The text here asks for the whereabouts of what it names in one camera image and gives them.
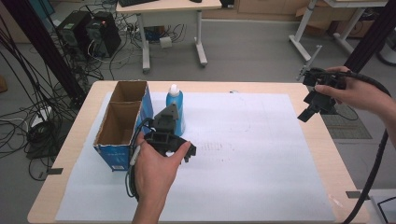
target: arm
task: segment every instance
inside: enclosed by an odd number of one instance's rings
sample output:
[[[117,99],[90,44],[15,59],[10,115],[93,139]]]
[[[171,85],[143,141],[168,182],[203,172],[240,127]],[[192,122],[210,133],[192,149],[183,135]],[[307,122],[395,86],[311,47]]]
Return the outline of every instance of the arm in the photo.
[[[172,156],[163,157],[140,133],[136,139],[140,153],[135,164],[136,189],[140,196],[134,212],[135,224],[158,223],[166,196],[177,174],[177,168],[186,155],[190,142],[184,143]]]
[[[327,71],[347,72],[346,67],[332,67]],[[345,103],[376,114],[385,124],[389,139],[396,147],[396,102],[375,86],[354,78],[346,78],[346,89],[337,90],[335,88],[317,85],[317,92],[330,95],[336,99],[338,104]]]

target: white paper sheet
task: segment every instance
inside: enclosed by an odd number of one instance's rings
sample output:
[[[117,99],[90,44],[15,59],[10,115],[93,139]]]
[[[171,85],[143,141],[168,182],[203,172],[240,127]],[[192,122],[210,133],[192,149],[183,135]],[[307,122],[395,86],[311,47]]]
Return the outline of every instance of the white paper sheet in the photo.
[[[154,114],[164,92],[152,92]],[[125,172],[92,143],[109,94],[67,184],[58,221],[130,222],[137,202]],[[303,132],[286,94],[184,93],[186,132],[197,155],[182,162],[160,221],[334,222]]]

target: desk leg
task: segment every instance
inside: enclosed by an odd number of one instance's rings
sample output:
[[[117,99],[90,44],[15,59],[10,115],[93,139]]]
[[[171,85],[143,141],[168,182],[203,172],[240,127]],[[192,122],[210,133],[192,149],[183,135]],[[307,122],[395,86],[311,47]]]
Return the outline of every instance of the desk leg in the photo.
[[[202,27],[202,11],[197,11],[197,36],[195,37],[195,46],[198,51],[199,61],[202,66],[207,65],[207,59],[204,52],[204,47],[201,42],[201,27]]]
[[[346,26],[345,30],[343,31],[343,33],[341,33],[341,34],[334,33],[333,34],[333,36],[335,38],[335,41],[339,45],[341,45],[349,54],[352,53],[353,48],[347,43],[347,36],[352,31],[352,29],[355,26],[356,22],[358,22],[359,18],[361,17],[361,15],[364,12],[364,9],[365,9],[364,7],[360,7],[360,8],[358,8],[358,10],[356,10],[355,14],[353,15],[352,19],[347,24],[347,26]]]
[[[137,22],[139,23],[140,36],[142,38],[143,73],[146,74],[149,71],[149,42],[146,40],[145,26],[142,15],[139,13],[136,15],[136,17]]]
[[[301,36],[305,30],[306,25],[309,22],[309,18],[311,17],[312,12],[314,11],[315,4],[318,0],[311,0],[308,7],[306,8],[305,14],[301,19],[300,26],[298,27],[296,35],[289,35],[289,39],[291,43],[297,48],[297,50],[303,55],[304,59],[308,62],[311,59],[309,53],[305,50],[303,45],[300,44]]]

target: bottle cap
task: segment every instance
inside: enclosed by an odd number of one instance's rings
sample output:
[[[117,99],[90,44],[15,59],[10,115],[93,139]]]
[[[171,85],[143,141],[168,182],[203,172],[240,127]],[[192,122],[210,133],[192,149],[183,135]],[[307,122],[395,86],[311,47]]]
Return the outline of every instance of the bottle cap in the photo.
[[[177,84],[172,84],[171,88],[169,89],[169,94],[171,96],[178,96],[180,90],[177,87]]]

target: black tape strip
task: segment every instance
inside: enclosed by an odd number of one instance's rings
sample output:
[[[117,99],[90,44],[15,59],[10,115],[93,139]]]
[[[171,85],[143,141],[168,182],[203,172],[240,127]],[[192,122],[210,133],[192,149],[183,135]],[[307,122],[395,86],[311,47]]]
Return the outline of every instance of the black tape strip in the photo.
[[[64,168],[49,169],[48,175],[61,175]]]
[[[346,191],[346,195],[348,198],[359,199],[359,197],[361,196],[361,192],[360,191]],[[370,197],[367,195],[365,200],[370,200]]]

